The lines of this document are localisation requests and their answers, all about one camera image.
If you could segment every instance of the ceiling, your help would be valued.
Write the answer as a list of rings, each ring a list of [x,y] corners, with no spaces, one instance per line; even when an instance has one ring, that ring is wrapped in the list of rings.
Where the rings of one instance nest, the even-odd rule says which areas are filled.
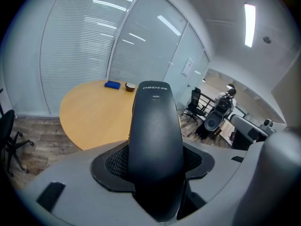
[[[263,123],[265,119],[271,119],[274,122],[284,123],[281,117],[259,95],[233,78],[209,69],[205,80],[206,84],[221,92],[228,90],[227,84],[234,84],[237,91],[235,95],[237,104],[252,114],[259,122]]]
[[[280,0],[189,1],[208,27],[215,56],[243,67],[250,77],[261,80],[271,91],[290,68],[301,48],[299,30],[283,3]],[[245,3],[256,6],[251,48],[245,45]],[[266,44],[264,36],[269,36],[272,43]]]

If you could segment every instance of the office chair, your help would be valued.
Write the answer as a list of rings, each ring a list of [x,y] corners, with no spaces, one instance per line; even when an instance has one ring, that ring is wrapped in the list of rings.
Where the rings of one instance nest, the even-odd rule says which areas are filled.
[[[14,110],[9,110],[6,113],[3,113],[2,106],[0,104],[0,113],[2,117],[0,118],[0,150],[2,149],[6,150],[8,153],[8,164],[7,164],[7,172],[8,174],[13,177],[14,174],[9,171],[10,162],[12,156],[15,158],[16,162],[18,163],[21,170],[25,173],[28,173],[28,170],[24,169],[21,165],[19,158],[16,154],[16,150],[23,145],[29,143],[30,145],[34,146],[34,143],[30,140],[25,140],[19,143],[17,142],[18,137],[22,137],[23,134],[21,132],[17,132],[14,138],[10,136],[11,131],[13,129],[14,119],[15,119],[15,112]]]
[[[198,124],[197,115],[200,116],[205,115],[205,112],[197,108],[200,97],[201,97],[201,90],[199,88],[196,87],[194,90],[191,91],[191,102],[188,104],[187,108],[185,109],[185,111],[187,110],[189,112],[182,113],[182,115],[190,116],[188,122],[190,122],[190,120],[193,119]]]

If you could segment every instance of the chinohe logo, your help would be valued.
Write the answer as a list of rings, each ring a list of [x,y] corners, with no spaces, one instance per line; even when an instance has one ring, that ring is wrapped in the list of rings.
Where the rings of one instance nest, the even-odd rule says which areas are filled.
[[[167,88],[165,88],[165,87],[157,87],[157,86],[143,87],[143,89],[165,89],[165,90],[167,90]]]

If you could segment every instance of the chair base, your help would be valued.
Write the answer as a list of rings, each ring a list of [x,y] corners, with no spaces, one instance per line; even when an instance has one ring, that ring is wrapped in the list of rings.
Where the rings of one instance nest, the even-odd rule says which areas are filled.
[[[193,120],[197,123],[197,125],[198,125],[197,117],[196,117],[194,114],[190,114],[190,113],[182,113],[182,115],[190,116],[188,122],[190,122],[190,120],[193,119]]]
[[[25,141],[23,141],[23,142],[16,143],[16,141],[17,141],[17,139],[18,139],[18,136],[19,136],[19,137],[23,137],[23,134],[22,134],[21,132],[18,131],[18,132],[16,133],[16,135],[14,136],[14,138],[11,138],[11,137],[9,138],[9,140],[8,140],[8,142],[7,142],[7,144],[6,144],[7,147],[5,147],[5,151],[7,151],[7,153],[8,153],[7,173],[8,173],[11,177],[14,176],[14,174],[13,174],[12,172],[9,171],[10,163],[11,163],[11,158],[12,158],[12,157],[14,157],[14,159],[16,160],[17,164],[19,165],[20,169],[21,169],[24,173],[26,173],[26,174],[29,173],[29,171],[28,171],[27,169],[25,169],[25,168],[22,166],[22,164],[21,164],[21,162],[20,162],[20,160],[19,160],[19,158],[18,158],[18,156],[17,156],[17,154],[16,154],[16,150],[17,150],[18,148],[24,146],[24,145],[27,144],[27,143],[29,143],[31,146],[34,146],[34,143],[33,143],[32,141],[30,141],[30,140],[25,140]]]

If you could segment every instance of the glass wall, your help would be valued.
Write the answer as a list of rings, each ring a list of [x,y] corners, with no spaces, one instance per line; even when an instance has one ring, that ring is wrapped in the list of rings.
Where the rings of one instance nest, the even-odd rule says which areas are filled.
[[[41,46],[41,78],[52,115],[73,87],[106,78],[117,31],[133,0],[56,0]]]
[[[138,0],[122,28],[109,79],[163,81],[186,24],[167,0]]]
[[[194,71],[197,71],[197,65],[202,57],[203,51],[204,47],[201,41],[189,25],[183,34],[164,78],[164,82],[167,82],[171,87],[176,103],[188,86]]]
[[[0,97],[4,112],[10,109],[11,103],[17,115],[49,116],[40,77],[40,48],[54,1],[27,0],[1,43],[0,88],[4,91]]]
[[[188,102],[191,99],[191,91],[194,89],[194,87],[200,87],[200,84],[205,77],[205,71],[208,66],[209,59],[206,55],[206,53],[203,53],[201,60],[193,70],[193,73],[191,75],[191,78],[189,80],[189,87],[186,87],[180,100],[177,103],[177,108],[178,109],[184,109],[187,105]]]

